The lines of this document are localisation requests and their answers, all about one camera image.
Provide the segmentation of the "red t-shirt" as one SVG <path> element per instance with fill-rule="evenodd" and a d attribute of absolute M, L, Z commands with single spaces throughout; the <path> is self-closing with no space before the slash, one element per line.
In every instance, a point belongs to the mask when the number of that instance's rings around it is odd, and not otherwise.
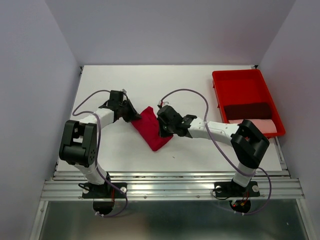
<path fill-rule="evenodd" d="M 153 152 L 158 151 L 173 138 L 173 136 L 160 137 L 159 122 L 151 106 L 145 108 L 140 116 L 140 119 L 133 120 L 131 124 Z"/>

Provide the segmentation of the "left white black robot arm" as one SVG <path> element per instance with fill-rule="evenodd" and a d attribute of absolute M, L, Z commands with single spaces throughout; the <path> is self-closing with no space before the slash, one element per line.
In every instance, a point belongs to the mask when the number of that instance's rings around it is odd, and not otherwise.
<path fill-rule="evenodd" d="M 108 93 L 109 99 L 96 111 L 79 112 L 75 109 L 72 116 L 85 114 L 86 117 L 68 120 L 63 129 L 59 158 L 77 168 L 86 178 L 86 183 L 79 184 L 84 199 L 110 198 L 121 189 L 112 185 L 109 173 L 98 163 L 102 129 L 119 119 L 130 123 L 142 118 L 124 89 Z"/>

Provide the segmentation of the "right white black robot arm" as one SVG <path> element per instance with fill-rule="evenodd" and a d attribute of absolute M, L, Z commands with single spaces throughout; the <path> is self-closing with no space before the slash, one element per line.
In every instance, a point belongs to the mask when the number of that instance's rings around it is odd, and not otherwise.
<path fill-rule="evenodd" d="M 238 124 L 205 121 L 192 114 L 181 116 L 170 105 L 160 108 L 156 116 L 161 137 L 177 135 L 211 140 L 224 157 L 226 154 L 218 143 L 232 147 L 238 165 L 235 166 L 236 173 L 230 182 L 231 192 L 242 195 L 248 190 L 248 185 L 270 145 L 269 140 L 253 122 L 246 119 Z"/>

